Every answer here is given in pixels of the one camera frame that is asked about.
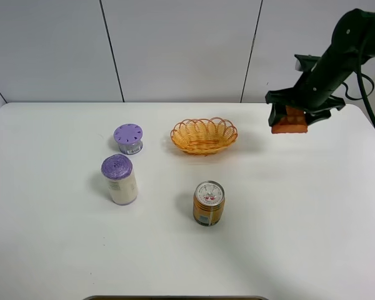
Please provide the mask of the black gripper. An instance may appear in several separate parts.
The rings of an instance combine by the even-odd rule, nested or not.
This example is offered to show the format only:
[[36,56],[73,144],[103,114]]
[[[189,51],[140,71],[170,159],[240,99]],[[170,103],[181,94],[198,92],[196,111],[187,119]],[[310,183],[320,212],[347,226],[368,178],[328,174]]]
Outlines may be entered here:
[[286,106],[306,112],[308,126],[329,119],[330,109],[341,110],[345,106],[343,98],[333,96],[345,80],[345,60],[341,56],[325,53],[321,57],[300,54],[294,57],[297,68],[302,72],[296,84],[266,94],[266,102],[272,104],[269,126],[275,126],[287,116]]

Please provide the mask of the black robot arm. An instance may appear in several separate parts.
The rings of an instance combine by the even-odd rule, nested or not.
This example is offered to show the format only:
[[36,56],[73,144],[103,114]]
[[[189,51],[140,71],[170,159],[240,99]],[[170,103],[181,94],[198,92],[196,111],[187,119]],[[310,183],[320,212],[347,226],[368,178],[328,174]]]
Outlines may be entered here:
[[288,108],[302,111],[307,124],[312,124],[330,118],[331,109],[345,106],[344,99],[334,96],[334,92],[359,66],[375,58],[375,12],[347,12],[334,28],[331,44],[321,57],[295,57],[302,72],[296,84],[266,94],[266,102],[272,106],[270,126],[285,117]]

